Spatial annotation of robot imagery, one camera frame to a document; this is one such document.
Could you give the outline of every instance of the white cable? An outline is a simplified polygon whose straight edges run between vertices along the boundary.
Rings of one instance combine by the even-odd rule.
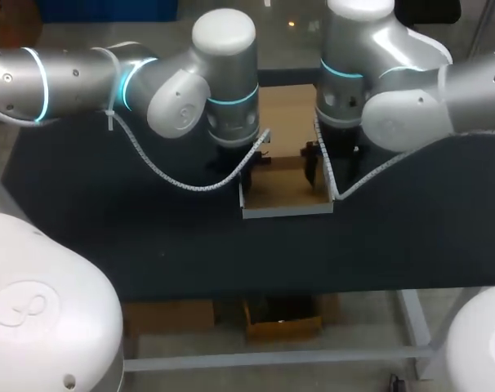
[[[109,95],[108,109],[105,111],[106,116],[108,116],[108,129],[110,131],[112,131],[114,129],[114,116],[115,116],[114,105],[115,105],[115,98],[117,97],[117,94],[118,94],[118,86],[120,85],[122,67],[120,66],[120,62],[118,61],[117,56],[112,51],[109,51],[105,47],[93,47],[92,50],[94,50],[94,51],[102,51],[114,63],[115,80],[114,80],[114,85],[111,88],[111,92],[110,92],[110,95]]]
[[[160,170],[151,160],[148,158],[148,156],[145,154],[144,150],[140,147],[139,142],[135,138],[135,135],[133,135],[132,130],[130,127],[126,124],[126,122],[114,112],[114,103],[115,103],[115,96],[117,95],[118,92],[118,86],[120,84],[120,78],[121,78],[121,66],[120,62],[118,61],[117,56],[112,52],[109,51],[108,49],[105,49],[103,47],[93,47],[93,50],[96,51],[103,51],[106,55],[108,55],[111,60],[114,63],[114,68],[115,68],[115,82],[111,91],[111,96],[109,98],[109,104],[108,104],[108,109],[105,111],[105,114],[108,116],[108,129],[110,131],[113,130],[113,118],[117,120],[117,122],[120,124],[120,126],[123,128],[123,130],[126,132],[127,138],[130,140],[132,143],[133,147],[135,148],[136,152],[140,155],[142,160],[149,166],[151,170],[158,176],[160,176],[162,179],[165,181],[169,182],[170,184],[186,189],[192,192],[209,192],[215,189],[219,189],[224,185],[227,185],[230,183],[241,171],[242,169],[246,166],[246,164],[249,162],[249,159],[253,156],[253,154],[256,152],[256,150],[260,147],[260,145],[265,141],[267,136],[270,134],[270,130],[266,129],[264,133],[262,133],[262,136],[256,141],[256,143],[253,145],[253,147],[249,150],[249,152],[246,154],[244,159],[238,164],[238,166],[222,181],[213,184],[213,185],[207,185],[207,186],[193,186],[193,185],[187,185],[183,184],[170,176],[168,176],[166,173],[164,173],[162,170]]]
[[[239,173],[240,171],[246,166],[246,164],[249,162],[249,159],[253,156],[253,154],[256,152],[256,150],[260,147],[262,143],[266,140],[268,135],[270,134],[270,130],[266,129],[263,133],[262,136],[258,138],[258,140],[255,142],[253,147],[249,150],[249,152],[246,154],[244,159],[240,161],[238,166],[222,181],[217,182],[216,184],[213,185],[206,185],[206,186],[193,186],[193,185],[187,185],[183,184],[177,180],[174,180],[170,176],[168,176],[166,173],[164,173],[162,170],[160,170],[158,167],[155,166],[153,162],[151,162],[148,158],[148,156],[145,154],[144,150],[140,147],[138,141],[136,140],[135,136],[133,135],[132,130],[130,127],[124,122],[124,120],[118,115],[115,114],[114,118],[117,120],[117,122],[120,124],[120,126],[123,128],[123,130],[126,132],[126,135],[130,142],[133,144],[133,147],[135,147],[135,150],[137,153],[139,153],[140,157],[142,160],[149,166],[151,170],[155,174],[157,174],[159,177],[161,177],[163,180],[169,182],[170,184],[189,190],[191,192],[209,192],[215,189],[219,189],[223,187],[224,185],[227,185],[230,183]]]
[[[0,122],[17,125],[19,127],[44,127],[50,123],[53,123],[56,119],[45,120],[45,121],[29,121],[29,120],[19,120],[18,118],[13,118],[0,112]]]
[[[323,139],[322,135],[320,133],[320,127],[319,127],[319,120],[315,116],[314,117],[314,128],[317,131],[317,137],[319,138],[319,141],[321,141],[323,145]],[[477,131],[471,131],[467,133],[460,134],[459,136],[473,136],[473,135],[492,135],[495,136],[495,130],[477,130]],[[415,154],[416,152],[420,151],[421,149],[425,148],[427,145],[423,145],[421,147],[418,147],[416,149],[412,149],[410,151],[406,151],[405,153],[402,153],[400,155],[396,155],[389,161],[383,163],[381,166],[375,168],[374,170],[370,171],[366,176],[362,177],[358,182],[353,184],[346,192],[343,194],[340,194],[340,191],[338,190],[337,186],[337,180],[335,179],[335,176],[332,176],[332,192],[333,192],[333,197],[335,201],[337,200],[345,200],[349,196],[351,196],[354,192],[356,192],[358,189],[360,189],[363,185],[367,184],[371,179],[382,173],[384,170],[394,166],[396,163],[403,161],[407,157]]]

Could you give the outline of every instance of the logo on robot base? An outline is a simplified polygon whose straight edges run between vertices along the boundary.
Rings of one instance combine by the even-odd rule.
[[[60,299],[45,283],[16,282],[0,291],[0,338],[36,341],[56,324]]]

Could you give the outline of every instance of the metal table frame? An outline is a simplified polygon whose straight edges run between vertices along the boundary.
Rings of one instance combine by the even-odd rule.
[[[202,368],[231,368],[238,366],[281,365],[297,363],[339,363],[415,359],[420,380],[432,380],[442,372],[444,344],[452,321],[462,306],[477,295],[481,287],[462,289],[433,337],[418,298],[417,290],[398,292],[408,328],[410,346],[391,349],[348,349],[279,351],[248,354],[217,354],[153,359],[127,359],[125,372],[158,372]]]

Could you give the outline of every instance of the open cardboard box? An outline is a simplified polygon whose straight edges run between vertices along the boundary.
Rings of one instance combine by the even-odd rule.
[[[261,151],[271,157],[271,164],[253,168],[249,192],[244,194],[240,185],[244,219],[332,213],[333,178],[326,150],[322,149],[315,187],[305,178],[305,159],[300,156],[308,141],[323,145],[314,127],[314,101],[312,85],[260,89],[260,122],[271,129],[271,142]]]

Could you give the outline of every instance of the screw hole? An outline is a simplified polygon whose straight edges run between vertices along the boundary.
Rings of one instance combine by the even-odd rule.
[[[67,374],[63,380],[65,384],[65,388],[67,390],[74,390],[75,389],[75,377],[73,377],[71,374]]]

